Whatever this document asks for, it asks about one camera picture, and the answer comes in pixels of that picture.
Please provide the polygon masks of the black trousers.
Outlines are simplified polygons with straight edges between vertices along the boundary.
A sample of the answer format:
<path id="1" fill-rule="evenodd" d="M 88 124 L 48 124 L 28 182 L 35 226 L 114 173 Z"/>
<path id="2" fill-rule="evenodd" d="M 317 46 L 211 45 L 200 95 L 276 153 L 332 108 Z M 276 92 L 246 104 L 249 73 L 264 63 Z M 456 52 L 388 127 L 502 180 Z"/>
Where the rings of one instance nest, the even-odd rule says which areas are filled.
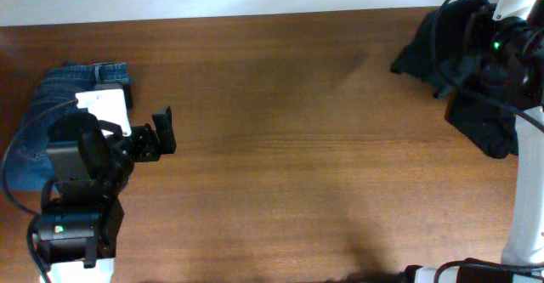
<path id="1" fill-rule="evenodd" d="M 446 6 L 439 18 L 436 31 L 438 65 L 457 83 L 469 83 L 483 61 L 483 55 L 477 49 L 464 50 L 462 42 L 471 15 L 490 5 L 488 0 L 458 0 Z M 426 15 L 412 41 L 390 66 L 390 71 L 408 74 L 430 84 L 435 88 L 433 96 L 444 99 L 453 87 L 432 65 L 430 31 L 435 15 L 434 11 Z M 511 113 L 457 93 L 446 111 L 446 121 L 491 158 L 504 159 L 518 154 L 515 117 Z"/>

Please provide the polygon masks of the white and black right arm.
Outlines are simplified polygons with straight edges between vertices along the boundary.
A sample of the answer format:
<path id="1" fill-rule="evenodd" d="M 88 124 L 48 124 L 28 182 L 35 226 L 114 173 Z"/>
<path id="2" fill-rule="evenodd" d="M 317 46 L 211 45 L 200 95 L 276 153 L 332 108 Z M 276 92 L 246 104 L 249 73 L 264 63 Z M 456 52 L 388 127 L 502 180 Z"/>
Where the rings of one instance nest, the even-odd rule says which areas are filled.
<path id="1" fill-rule="evenodd" d="M 445 118 L 487 156 L 518 158 L 513 221 L 497 263 L 412 265 L 403 282 L 543 279 L 543 0 L 445 0 L 390 67 L 448 98 Z"/>

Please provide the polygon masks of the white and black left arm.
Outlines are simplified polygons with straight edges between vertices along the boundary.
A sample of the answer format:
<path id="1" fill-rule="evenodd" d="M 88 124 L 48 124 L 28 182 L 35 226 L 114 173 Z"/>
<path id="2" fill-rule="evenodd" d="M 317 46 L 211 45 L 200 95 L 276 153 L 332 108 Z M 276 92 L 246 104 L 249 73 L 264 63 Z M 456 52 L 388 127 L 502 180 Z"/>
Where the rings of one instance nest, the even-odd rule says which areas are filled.
<path id="1" fill-rule="evenodd" d="M 111 281 L 124 217 L 119 195 L 136 163 L 159 161 L 177 148 L 171 108 L 152 120 L 128 136 L 88 112 L 71 113 L 49 127 L 46 153 L 54 175 L 26 232 L 40 281 Z"/>

